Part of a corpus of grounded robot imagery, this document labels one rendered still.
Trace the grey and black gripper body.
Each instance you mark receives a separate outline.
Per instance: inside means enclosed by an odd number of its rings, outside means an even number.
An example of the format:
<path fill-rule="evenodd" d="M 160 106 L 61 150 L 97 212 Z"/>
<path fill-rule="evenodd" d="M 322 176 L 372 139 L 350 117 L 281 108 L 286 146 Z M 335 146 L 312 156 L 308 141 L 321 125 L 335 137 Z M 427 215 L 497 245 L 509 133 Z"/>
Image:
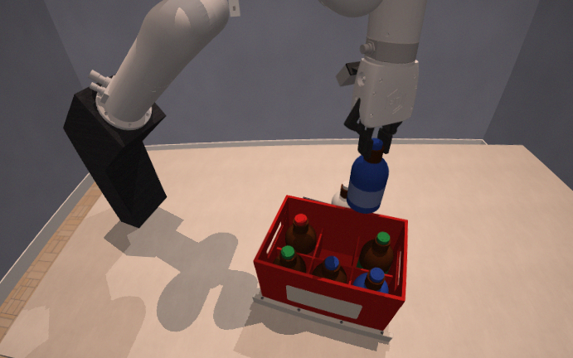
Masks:
<path fill-rule="evenodd" d="M 360 98 L 360 120 L 367 128 L 407 120 L 413 112 L 419 63 L 387 63 L 364 56 L 358 67 L 351 111 Z"/>

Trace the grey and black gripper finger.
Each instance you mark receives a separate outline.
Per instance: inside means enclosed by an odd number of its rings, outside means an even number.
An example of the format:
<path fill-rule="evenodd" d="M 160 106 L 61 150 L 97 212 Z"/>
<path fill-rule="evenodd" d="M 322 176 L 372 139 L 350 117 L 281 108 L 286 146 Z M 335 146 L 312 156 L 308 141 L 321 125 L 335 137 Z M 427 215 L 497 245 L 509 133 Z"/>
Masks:
<path fill-rule="evenodd" d="M 384 146 L 384 152 L 383 153 L 385 153 L 385 154 L 389 153 L 392 135 L 394 135 L 396 133 L 397 128 L 401 125 L 402 122 L 403 121 L 401 121 L 399 123 L 388 124 L 388 125 L 382 126 L 382 128 L 379 128 L 377 138 L 379 138 L 383 142 L 383 146 Z"/>
<path fill-rule="evenodd" d="M 354 107 L 352 108 L 351 113 L 348 115 L 346 121 L 344 122 L 344 125 L 347 128 L 359 134 L 359 142 L 357 150 L 361 155 L 364 156 L 365 159 L 370 159 L 371 150 L 373 146 L 373 140 L 371 139 L 371 137 L 374 128 L 367 128 L 367 130 L 365 130 L 365 126 L 361 123 L 361 120 L 359 121 L 360 125 L 357 123 L 357 120 L 360 118 L 359 114 L 360 102 L 361 100 L 359 98 L 355 103 Z"/>

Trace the red bottle crate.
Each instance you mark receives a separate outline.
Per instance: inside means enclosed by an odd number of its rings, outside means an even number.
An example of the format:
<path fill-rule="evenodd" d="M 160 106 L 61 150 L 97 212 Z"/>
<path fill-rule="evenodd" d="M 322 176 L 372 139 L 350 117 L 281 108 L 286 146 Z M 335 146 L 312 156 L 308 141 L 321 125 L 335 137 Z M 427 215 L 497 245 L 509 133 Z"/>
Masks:
<path fill-rule="evenodd" d="M 285 246 L 286 231 L 298 214 L 306 215 L 317 233 L 313 256 L 297 253 L 306 264 L 306 273 L 273 264 Z M 385 274 L 389 294 L 352 285 L 359 275 L 369 271 L 356 267 L 363 245 L 382 231 L 390 236 L 394 252 L 391 267 Z M 351 208 L 302 199 L 279 218 L 266 240 L 260 265 L 264 297 L 384 331 L 405 302 L 407 241 L 408 220 L 376 213 L 362 214 Z M 349 284 L 312 275 L 328 256 L 337 257 L 347 281 L 351 277 Z"/>

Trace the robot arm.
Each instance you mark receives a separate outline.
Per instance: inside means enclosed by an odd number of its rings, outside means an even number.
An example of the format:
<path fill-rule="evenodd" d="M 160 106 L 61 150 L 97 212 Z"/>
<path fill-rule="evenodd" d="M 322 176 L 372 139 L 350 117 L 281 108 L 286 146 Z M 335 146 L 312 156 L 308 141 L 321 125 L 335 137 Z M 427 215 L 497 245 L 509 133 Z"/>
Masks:
<path fill-rule="evenodd" d="M 365 56 L 396 64 L 415 61 L 427 0 L 319 2 L 345 17 L 369 13 L 366 44 L 360 46 Z M 123 130 L 144 126 L 151 106 L 228 19 L 227 0 L 162 0 L 154 6 L 115 77 L 105 78 L 94 70 L 88 76 L 102 84 L 92 82 L 90 89 L 97 91 L 96 106 L 103 119 Z"/>

